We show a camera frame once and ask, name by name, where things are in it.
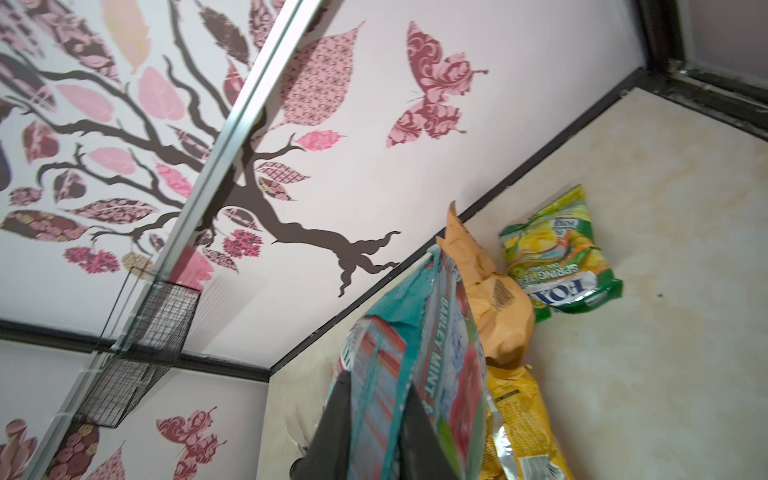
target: black wire basket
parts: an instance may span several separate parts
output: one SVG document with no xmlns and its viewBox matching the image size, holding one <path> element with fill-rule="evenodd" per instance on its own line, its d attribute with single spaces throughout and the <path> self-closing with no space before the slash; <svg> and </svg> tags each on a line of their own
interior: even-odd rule
<svg viewBox="0 0 768 480">
<path fill-rule="evenodd" d="M 143 270 L 132 273 L 140 280 L 152 279 L 149 292 L 124 341 L 88 390 L 74 416 L 76 422 L 117 427 L 181 356 L 200 291 L 153 278 Z"/>
</svg>

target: pink butterfly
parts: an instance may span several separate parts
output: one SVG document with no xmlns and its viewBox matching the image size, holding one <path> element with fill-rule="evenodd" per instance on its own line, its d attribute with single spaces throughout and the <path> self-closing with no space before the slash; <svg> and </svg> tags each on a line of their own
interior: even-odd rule
<svg viewBox="0 0 768 480">
<path fill-rule="evenodd" d="M 419 138 L 422 130 L 432 138 L 440 138 L 456 127 L 461 113 L 446 105 L 450 95 L 463 95 L 472 85 L 472 75 L 488 70 L 472 70 L 463 53 L 442 60 L 440 42 L 419 30 L 415 22 L 408 27 L 408 61 L 416 83 L 424 91 L 422 99 L 409 108 L 395 123 L 386 146 L 404 144 Z"/>
<path fill-rule="evenodd" d="M 214 420 L 210 413 L 215 409 L 216 407 L 213 407 L 208 412 L 195 410 L 187 420 L 184 420 L 182 416 L 165 420 L 158 419 L 156 421 L 157 430 L 173 443 L 194 445 L 203 437 L 203 432 L 213 425 Z"/>
</svg>

